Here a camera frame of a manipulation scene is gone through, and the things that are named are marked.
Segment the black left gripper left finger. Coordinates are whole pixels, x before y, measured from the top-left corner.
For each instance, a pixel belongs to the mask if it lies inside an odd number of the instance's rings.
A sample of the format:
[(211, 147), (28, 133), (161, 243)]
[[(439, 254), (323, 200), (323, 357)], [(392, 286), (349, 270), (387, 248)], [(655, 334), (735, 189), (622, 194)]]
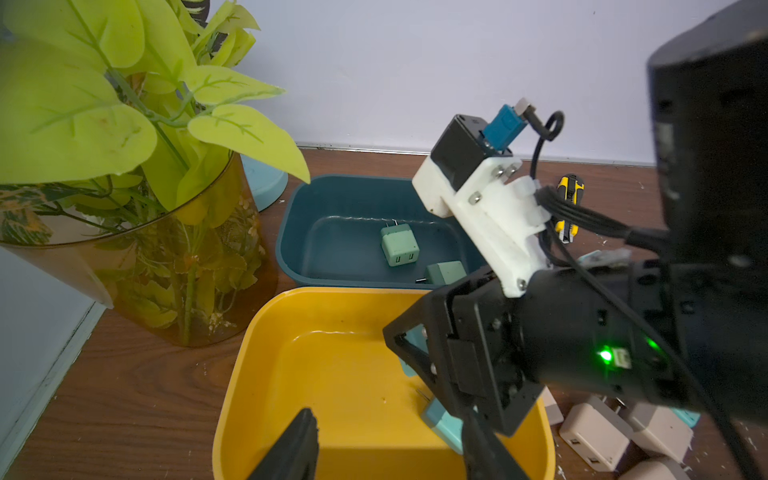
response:
[(312, 480), (319, 456), (317, 419), (310, 408), (301, 409), (248, 480)]

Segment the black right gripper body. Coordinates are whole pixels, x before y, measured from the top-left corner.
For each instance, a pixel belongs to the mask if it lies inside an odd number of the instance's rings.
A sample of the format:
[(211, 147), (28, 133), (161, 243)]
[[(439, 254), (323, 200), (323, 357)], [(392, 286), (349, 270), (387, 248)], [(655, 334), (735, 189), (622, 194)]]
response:
[(607, 294), (635, 286), (628, 269), (536, 273), (519, 298), (488, 268), (429, 292), (383, 330), (443, 406), (478, 410), (511, 435), (542, 385), (661, 405), (678, 403), (678, 375)]

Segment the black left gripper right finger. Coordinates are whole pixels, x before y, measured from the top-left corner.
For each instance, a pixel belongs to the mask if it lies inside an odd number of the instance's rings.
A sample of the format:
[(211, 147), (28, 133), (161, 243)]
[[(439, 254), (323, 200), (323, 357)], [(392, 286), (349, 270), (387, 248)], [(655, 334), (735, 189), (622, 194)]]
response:
[(481, 415), (470, 410), (462, 427), (463, 459), (468, 480), (526, 480), (527, 474)]

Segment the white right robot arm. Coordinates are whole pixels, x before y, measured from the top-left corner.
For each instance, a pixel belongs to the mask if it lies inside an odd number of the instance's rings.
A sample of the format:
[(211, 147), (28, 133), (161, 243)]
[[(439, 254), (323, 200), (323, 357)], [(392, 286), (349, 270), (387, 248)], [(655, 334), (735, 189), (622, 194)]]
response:
[(734, 419), (767, 420), (767, 5), (738, 1), (659, 47), (647, 72), (663, 229), (519, 176), (521, 101), (456, 116), (412, 184), (486, 266), (384, 328), (387, 347), (463, 423), (470, 479), (520, 479), (501, 443), (549, 383), (707, 412), (746, 479)]

